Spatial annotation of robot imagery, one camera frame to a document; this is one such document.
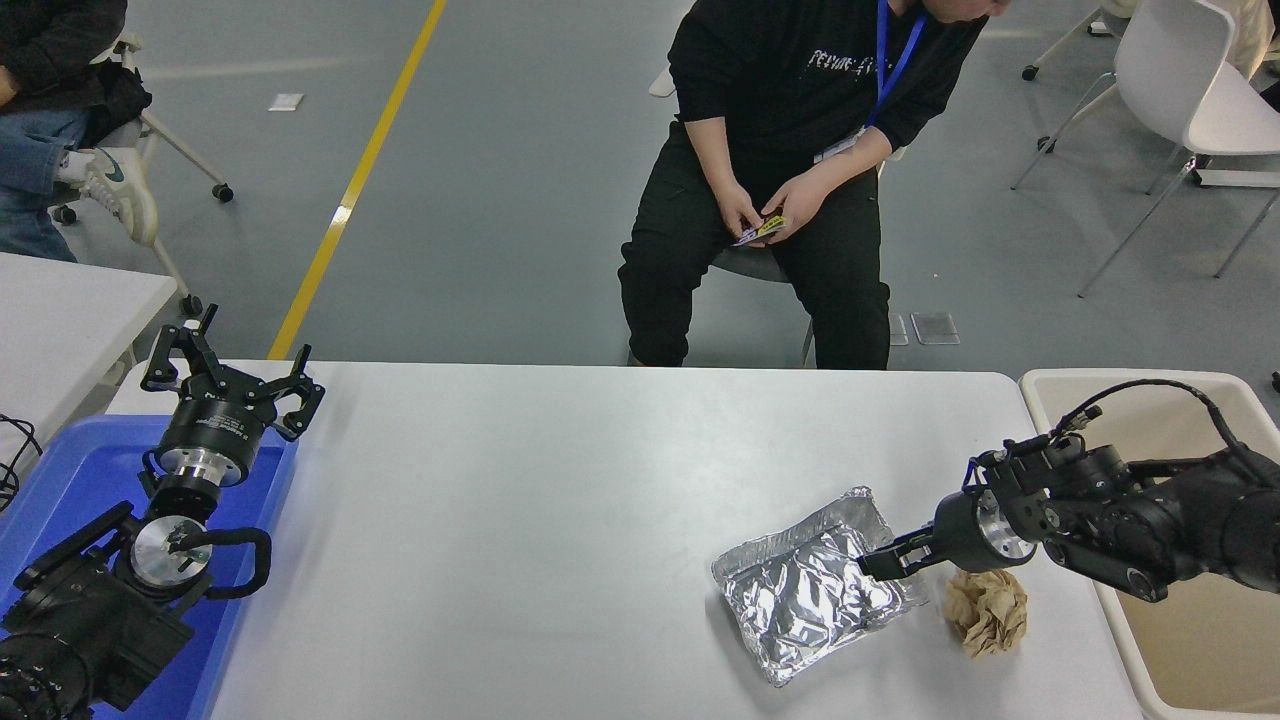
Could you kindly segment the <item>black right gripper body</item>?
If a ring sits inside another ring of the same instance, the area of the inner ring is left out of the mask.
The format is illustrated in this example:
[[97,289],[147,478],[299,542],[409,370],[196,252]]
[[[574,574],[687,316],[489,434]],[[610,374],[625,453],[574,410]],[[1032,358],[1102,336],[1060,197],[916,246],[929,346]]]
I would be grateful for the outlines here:
[[934,512],[932,550],[966,571],[989,571],[1004,566],[1004,521],[986,492],[947,496]]

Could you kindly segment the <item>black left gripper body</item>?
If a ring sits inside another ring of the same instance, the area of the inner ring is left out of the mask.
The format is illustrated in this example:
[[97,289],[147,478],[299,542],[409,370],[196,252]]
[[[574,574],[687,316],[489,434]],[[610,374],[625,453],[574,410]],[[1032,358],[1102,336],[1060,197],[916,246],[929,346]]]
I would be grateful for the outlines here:
[[156,455],[165,471],[247,471],[269,425],[266,404],[178,388]]

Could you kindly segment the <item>person's left hand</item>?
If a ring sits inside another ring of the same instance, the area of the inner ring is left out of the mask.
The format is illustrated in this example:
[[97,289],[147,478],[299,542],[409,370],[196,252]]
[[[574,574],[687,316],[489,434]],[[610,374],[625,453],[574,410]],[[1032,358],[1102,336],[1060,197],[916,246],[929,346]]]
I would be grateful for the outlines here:
[[786,220],[785,227],[765,234],[754,246],[763,249],[788,240],[817,217],[832,191],[832,183],[824,174],[819,173],[818,168],[812,168],[786,181],[762,210],[765,217],[782,217]]

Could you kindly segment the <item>person's right hand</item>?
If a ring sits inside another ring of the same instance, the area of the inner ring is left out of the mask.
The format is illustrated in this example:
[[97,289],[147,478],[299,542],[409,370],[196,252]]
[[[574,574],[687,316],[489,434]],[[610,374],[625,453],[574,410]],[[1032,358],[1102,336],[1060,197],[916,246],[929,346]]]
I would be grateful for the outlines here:
[[712,192],[732,241],[737,242],[749,231],[760,228],[762,215],[754,208],[750,193],[736,179],[718,179],[712,184]]

